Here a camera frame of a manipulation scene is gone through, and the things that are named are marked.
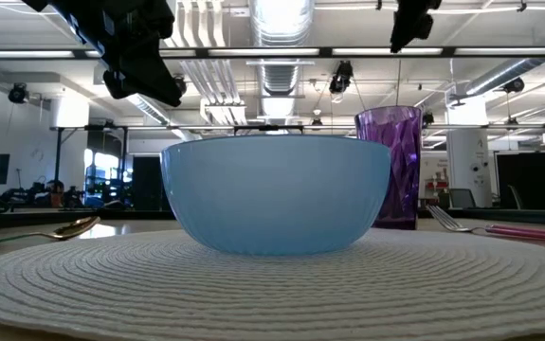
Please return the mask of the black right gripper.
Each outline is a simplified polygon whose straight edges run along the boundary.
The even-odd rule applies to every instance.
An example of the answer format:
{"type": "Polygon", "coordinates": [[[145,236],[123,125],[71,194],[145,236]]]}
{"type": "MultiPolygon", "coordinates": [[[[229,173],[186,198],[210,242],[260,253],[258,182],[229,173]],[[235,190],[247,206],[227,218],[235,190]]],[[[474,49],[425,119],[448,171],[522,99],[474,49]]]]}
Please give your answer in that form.
{"type": "Polygon", "coordinates": [[[438,9],[443,0],[398,0],[391,32],[391,53],[398,53],[412,40],[427,40],[433,26],[433,18],[427,14],[438,9]]]}

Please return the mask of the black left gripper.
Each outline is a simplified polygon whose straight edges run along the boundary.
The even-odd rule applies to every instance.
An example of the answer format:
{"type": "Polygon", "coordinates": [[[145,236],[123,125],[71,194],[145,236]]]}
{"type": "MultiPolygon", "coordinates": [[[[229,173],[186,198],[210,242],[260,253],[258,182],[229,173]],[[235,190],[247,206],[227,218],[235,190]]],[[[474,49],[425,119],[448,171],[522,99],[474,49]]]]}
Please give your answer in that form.
{"type": "Polygon", "coordinates": [[[78,39],[92,45],[111,71],[103,82],[113,99],[140,94],[172,107],[183,96],[159,54],[173,33],[174,15],[164,0],[23,0],[37,12],[62,16],[78,39]]]}

